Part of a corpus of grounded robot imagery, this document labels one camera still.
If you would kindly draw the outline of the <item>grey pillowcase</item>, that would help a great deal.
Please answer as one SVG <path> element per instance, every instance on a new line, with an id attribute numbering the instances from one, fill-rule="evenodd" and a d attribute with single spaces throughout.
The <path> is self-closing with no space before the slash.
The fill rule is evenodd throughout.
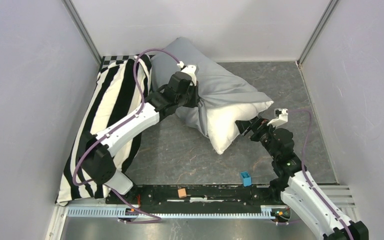
<path id="1" fill-rule="evenodd" d="M 151 86 L 154 90 L 167 84 L 172 74 L 179 70 L 174 57 L 185 65 L 197 66 L 196 79 L 200 98 L 198 107 L 180 107 L 175 113 L 187 126 L 197 129 L 206 137 L 209 135 L 208 125 L 216 122 L 209 119 L 210 109 L 232 104 L 262 104 L 257 109 L 259 113 L 273 103 L 264 92 L 258 91 L 243 78 L 212 61 L 185 37 L 175 39 L 165 47 L 165 52 L 159 52 L 151 58 Z"/>

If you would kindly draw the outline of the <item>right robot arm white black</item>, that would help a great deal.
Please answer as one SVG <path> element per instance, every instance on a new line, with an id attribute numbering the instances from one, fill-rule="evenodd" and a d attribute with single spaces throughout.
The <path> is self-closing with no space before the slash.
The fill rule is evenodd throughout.
<path id="1" fill-rule="evenodd" d="M 269 183 L 269 199 L 286 204 L 319 240 L 367 240 L 369 229 L 362 221 L 346 215 L 322 191 L 295 154 L 293 133 L 275 127 L 259 116 L 235 122 L 242 136 L 259 142 L 272 157 L 277 178 Z"/>

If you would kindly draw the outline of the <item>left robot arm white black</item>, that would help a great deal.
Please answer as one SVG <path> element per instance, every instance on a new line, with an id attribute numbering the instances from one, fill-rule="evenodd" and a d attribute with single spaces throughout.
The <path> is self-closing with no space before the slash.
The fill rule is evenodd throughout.
<path id="1" fill-rule="evenodd" d="M 118 192 L 125 204 L 137 198 L 134 183 L 114 163 L 116 153 L 147 128 L 174 114 L 180 107 L 195 108 L 199 104 L 196 65 L 175 72 L 168 82 L 145 98 L 145 103 L 115 124 L 92 135 L 85 133 L 79 148 L 85 150 L 78 163 L 97 185 Z"/>

